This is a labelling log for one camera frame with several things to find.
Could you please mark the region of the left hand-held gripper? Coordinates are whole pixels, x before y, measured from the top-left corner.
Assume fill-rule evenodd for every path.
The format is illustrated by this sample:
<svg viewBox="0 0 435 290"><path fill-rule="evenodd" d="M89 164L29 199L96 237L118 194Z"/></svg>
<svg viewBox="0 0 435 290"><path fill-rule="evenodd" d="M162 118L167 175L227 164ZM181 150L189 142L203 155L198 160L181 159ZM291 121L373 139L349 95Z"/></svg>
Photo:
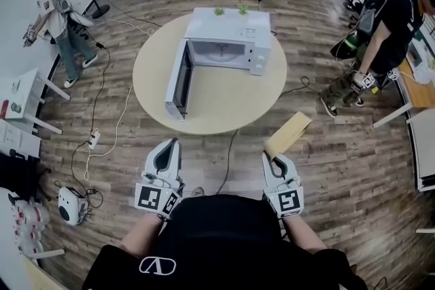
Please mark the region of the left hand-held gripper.
<svg viewBox="0 0 435 290"><path fill-rule="evenodd" d="M135 186L135 208L171 219L182 199L184 182L179 177L181 143L172 138L161 142L147 155L141 180Z"/></svg>

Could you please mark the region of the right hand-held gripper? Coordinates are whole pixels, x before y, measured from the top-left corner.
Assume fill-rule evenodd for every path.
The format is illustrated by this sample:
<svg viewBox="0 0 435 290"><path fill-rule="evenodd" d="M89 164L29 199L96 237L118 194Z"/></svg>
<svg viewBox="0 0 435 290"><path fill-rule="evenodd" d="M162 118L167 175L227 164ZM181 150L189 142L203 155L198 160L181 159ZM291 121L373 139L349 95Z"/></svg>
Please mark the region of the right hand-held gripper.
<svg viewBox="0 0 435 290"><path fill-rule="evenodd" d="M262 165L267 186L264 189L264 199L277 218L301 214L304 209L304 193L294 162L283 154L277 154L271 159L264 151Z"/></svg>

